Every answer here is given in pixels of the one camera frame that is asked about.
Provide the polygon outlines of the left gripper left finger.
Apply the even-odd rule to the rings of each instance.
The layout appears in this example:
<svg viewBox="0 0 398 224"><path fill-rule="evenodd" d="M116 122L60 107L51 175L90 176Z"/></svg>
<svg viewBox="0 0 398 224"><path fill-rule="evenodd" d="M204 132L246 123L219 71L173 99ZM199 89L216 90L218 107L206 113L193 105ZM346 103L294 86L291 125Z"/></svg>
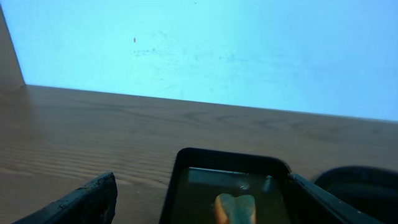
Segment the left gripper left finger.
<svg viewBox="0 0 398 224"><path fill-rule="evenodd" d="M112 172L105 172L84 186L15 224L111 224L116 212L118 189Z"/></svg>

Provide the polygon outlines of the orange green scrub sponge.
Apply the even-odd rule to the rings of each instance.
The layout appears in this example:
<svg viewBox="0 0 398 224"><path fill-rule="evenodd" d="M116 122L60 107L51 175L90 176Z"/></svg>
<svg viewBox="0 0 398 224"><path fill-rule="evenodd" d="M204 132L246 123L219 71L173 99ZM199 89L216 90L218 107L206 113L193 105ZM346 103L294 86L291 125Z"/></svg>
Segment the orange green scrub sponge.
<svg viewBox="0 0 398 224"><path fill-rule="evenodd" d="M256 204L252 195L219 194L214 207L217 224L256 224Z"/></svg>

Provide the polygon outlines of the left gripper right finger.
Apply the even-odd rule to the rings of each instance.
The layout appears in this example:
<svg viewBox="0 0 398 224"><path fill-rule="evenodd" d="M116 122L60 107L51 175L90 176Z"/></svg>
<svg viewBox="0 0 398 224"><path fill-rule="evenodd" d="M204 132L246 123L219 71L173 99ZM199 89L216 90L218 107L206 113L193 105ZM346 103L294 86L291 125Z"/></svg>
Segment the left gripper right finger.
<svg viewBox="0 0 398 224"><path fill-rule="evenodd" d="M383 223L293 172L284 177L284 200L293 223Z"/></svg>

